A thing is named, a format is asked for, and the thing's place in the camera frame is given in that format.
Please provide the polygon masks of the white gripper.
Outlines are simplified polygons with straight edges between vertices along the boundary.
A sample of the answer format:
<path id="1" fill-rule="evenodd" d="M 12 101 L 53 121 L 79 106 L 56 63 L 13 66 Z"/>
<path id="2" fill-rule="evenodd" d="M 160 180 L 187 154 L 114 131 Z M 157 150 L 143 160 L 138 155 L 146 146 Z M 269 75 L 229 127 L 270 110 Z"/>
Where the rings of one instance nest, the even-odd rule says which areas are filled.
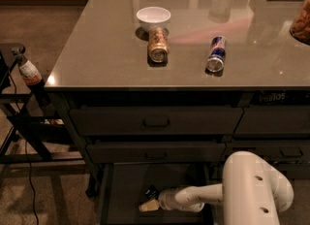
<path id="1" fill-rule="evenodd" d="M 141 212 L 148 212 L 158 210 L 174 210 L 180 209 L 181 205 L 175 200 L 175 195 L 178 193 L 178 189 L 167 189 L 162 191 L 156 199 L 149 200 L 139 206 Z"/>

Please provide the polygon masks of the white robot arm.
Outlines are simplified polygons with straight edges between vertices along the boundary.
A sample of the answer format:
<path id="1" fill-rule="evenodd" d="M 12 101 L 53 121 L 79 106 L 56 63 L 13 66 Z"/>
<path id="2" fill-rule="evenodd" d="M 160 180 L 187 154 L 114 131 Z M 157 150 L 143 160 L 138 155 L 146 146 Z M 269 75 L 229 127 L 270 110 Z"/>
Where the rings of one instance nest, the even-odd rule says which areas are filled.
<path id="1" fill-rule="evenodd" d="M 294 200 L 288 179 L 249 151 L 230 155 L 222 178 L 218 184 L 164 190 L 139 210 L 200 212 L 206 204 L 221 205 L 225 225 L 280 225 L 278 214 L 289 209 Z"/>

